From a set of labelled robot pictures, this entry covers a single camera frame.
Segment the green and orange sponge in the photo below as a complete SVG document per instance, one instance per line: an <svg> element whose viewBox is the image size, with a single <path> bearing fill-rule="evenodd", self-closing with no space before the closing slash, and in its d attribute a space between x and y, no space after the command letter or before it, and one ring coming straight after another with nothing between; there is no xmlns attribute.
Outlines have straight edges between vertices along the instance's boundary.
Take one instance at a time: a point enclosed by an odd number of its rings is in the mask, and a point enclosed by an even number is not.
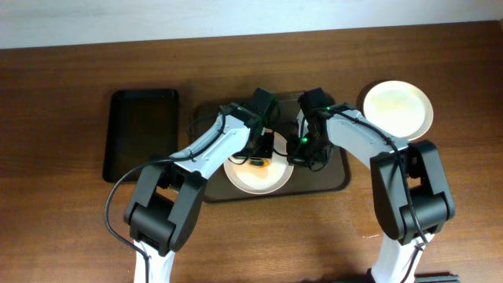
<svg viewBox="0 0 503 283"><path fill-rule="evenodd" d="M270 160L267 158L251 158L249 165L253 168L264 168L270 166Z"/></svg>

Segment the white plate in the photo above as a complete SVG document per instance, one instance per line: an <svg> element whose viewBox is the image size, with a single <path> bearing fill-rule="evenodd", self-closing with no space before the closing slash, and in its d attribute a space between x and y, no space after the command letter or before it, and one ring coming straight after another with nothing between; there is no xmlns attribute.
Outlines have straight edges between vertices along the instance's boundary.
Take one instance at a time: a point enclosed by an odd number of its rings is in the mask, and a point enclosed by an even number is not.
<svg viewBox="0 0 503 283"><path fill-rule="evenodd" d="M292 176L294 166L285 156L286 139L274 133L274 151L270 166L253 168L249 160L244 164L237 158L230 157L223 164L227 178L241 191L254 195L264 195L280 189Z"/></svg>
<svg viewBox="0 0 503 283"><path fill-rule="evenodd" d="M410 141L426 134L434 119L428 96L417 86L398 80L372 86L363 98L362 110L369 122Z"/></svg>

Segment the white plate top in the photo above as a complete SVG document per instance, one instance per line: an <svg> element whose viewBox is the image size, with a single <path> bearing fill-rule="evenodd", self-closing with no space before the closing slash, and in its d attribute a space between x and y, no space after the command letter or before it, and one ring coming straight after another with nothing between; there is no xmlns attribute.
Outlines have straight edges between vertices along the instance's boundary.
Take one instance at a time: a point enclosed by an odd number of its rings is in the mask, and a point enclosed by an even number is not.
<svg viewBox="0 0 503 283"><path fill-rule="evenodd" d="M434 119L428 96L417 86L398 80L372 86L363 98L362 110L369 122L410 141L426 134Z"/></svg>

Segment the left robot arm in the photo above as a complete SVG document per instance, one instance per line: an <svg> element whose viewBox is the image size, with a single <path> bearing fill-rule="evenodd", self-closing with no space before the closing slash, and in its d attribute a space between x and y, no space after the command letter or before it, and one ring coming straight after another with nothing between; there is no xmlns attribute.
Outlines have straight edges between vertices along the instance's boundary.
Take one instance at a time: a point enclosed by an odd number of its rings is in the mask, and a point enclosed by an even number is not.
<svg viewBox="0 0 503 283"><path fill-rule="evenodd" d="M192 234L208 179L231 156L250 158L261 147L277 99L258 88L250 101L222 106L195 142L139 167L124 221L137 252L136 282L167 282L174 254Z"/></svg>

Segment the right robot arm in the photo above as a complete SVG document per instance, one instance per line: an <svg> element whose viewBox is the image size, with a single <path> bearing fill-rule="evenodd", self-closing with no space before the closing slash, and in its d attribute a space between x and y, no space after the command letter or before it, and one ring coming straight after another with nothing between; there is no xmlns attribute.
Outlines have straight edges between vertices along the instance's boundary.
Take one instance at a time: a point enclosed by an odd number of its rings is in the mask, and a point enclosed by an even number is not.
<svg viewBox="0 0 503 283"><path fill-rule="evenodd" d="M374 211L384 237L365 281L457 282L456 275L415 273L429 242L455 215L436 146L389 134L320 88L303 92L298 104L299 131L287 142L290 164L320 171L338 147L370 169Z"/></svg>

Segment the large brown tray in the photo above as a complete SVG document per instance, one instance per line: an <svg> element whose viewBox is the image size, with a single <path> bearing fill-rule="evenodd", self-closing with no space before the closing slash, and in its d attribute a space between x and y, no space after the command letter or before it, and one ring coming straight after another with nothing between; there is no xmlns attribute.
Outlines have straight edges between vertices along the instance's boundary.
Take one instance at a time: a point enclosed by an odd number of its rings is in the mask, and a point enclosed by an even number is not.
<svg viewBox="0 0 503 283"><path fill-rule="evenodd" d="M299 114L298 97L302 93L282 93L275 94L281 110L281 117L278 123L295 121ZM194 119L208 117L216 114L220 105L228 105L230 102L241 103L238 98L230 98L221 101L207 101L200 105L194 112ZM193 126L192 133L194 140L206 132L215 119L203 120ZM293 125L282 124L277 127L277 133L287 138L290 133L296 132ZM209 179L205 190L204 202L222 203L238 200L251 200L264 197L284 197L307 193L323 193L330 191L340 191L351 182L351 171L347 160L347 154L343 149L334 147L332 157L328 165L321 171L314 172L308 167L294 166L290 179L277 191L254 195L239 190L226 176L222 165Z"/></svg>

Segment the small black tray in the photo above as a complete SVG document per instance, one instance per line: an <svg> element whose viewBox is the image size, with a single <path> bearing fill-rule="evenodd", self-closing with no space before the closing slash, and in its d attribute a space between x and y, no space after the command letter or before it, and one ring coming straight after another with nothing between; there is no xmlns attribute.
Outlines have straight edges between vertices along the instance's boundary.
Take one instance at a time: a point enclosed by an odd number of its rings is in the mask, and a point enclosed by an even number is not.
<svg viewBox="0 0 503 283"><path fill-rule="evenodd" d="M117 182L153 156L178 151L178 92L118 90L111 98L102 178Z"/></svg>

